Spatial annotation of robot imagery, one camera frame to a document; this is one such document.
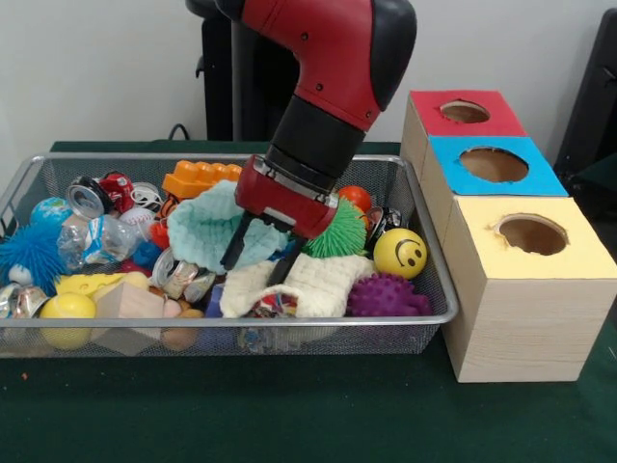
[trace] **plastic water bottle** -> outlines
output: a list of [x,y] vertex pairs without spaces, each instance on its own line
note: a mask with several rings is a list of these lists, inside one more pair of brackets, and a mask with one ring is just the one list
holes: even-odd
[[148,232],[143,228],[103,215],[88,222],[87,227],[63,227],[58,252],[70,270],[92,263],[122,262],[146,240]]

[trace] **purple spiky ball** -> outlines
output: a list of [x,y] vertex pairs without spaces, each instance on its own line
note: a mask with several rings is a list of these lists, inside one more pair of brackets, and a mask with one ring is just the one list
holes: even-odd
[[397,275],[381,274],[356,282],[347,299],[351,316],[432,315],[428,297],[414,293],[414,285]]

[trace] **blue box top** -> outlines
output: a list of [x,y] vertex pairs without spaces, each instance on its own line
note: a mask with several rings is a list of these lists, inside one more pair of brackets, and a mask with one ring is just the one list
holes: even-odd
[[528,137],[429,138],[445,179],[457,195],[568,196]]

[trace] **teal knitted cloth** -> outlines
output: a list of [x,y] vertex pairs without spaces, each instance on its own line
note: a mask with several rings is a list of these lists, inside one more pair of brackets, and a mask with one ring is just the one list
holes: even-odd
[[[235,203],[236,183],[223,180],[194,200],[180,203],[167,220],[174,257],[219,275],[221,259],[244,210]],[[287,244],[287,236],[255,219],[244,236],[244,251],[235,268],[268,259]]]

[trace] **green spiky ball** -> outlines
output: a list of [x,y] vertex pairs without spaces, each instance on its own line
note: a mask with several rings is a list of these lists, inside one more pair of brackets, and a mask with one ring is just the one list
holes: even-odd
[[362,254],[366,241],[362,213],[341,198],[335,218],[326,230],[307,243],[304,252],[313,258],[325,259]]

